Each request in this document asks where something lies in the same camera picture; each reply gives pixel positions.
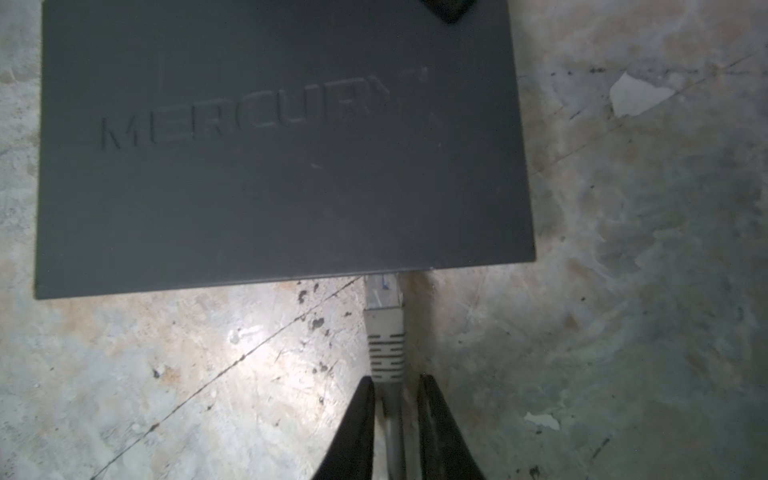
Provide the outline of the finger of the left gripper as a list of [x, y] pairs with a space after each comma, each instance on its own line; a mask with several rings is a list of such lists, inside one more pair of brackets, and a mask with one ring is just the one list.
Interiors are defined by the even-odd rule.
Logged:
[[421, 3], [446, 24], [458, 22], [475, 0], [421, 0]]

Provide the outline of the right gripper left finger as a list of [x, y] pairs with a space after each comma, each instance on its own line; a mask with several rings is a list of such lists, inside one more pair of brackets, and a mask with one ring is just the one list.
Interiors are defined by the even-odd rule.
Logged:
[[313, 480], [370, 480], [374, 458], [376, 394], [370, 376], [360, 379]]

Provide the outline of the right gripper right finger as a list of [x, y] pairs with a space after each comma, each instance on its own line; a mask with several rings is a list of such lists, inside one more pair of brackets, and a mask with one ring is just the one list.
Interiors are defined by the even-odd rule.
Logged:
[[432, 375], [419, 377], [417, 406], [422, 478], [484, 479]]

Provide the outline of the black network switch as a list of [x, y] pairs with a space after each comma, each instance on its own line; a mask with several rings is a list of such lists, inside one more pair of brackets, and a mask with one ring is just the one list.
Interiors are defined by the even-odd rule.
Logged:
[[41, 7], [37, 299], [535, 259], [506, 2]]

